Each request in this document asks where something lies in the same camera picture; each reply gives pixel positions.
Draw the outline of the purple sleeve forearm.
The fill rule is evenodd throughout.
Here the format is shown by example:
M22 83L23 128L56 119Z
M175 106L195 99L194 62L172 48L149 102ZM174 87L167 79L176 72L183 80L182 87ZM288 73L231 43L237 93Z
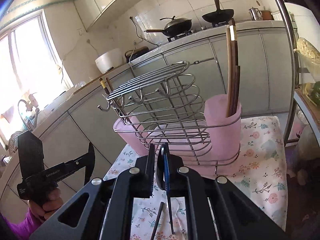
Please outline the purple sleeve forearm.
M32 213L30 208L25 214L25 219L19 224L9 222L1 214L1 239L29 239L41 225L42 221Z

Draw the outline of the person's left hand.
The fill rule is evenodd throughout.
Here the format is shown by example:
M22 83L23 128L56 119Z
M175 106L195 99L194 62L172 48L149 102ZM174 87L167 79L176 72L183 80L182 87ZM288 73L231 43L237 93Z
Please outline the person's left hand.
M34 201L28 201L29 209L31 213L44 222L51 215L53 215L61 206L63 206L63 200L61 198L61 191L55 188L53 191L47 194L47 201L43 205L38 205Z

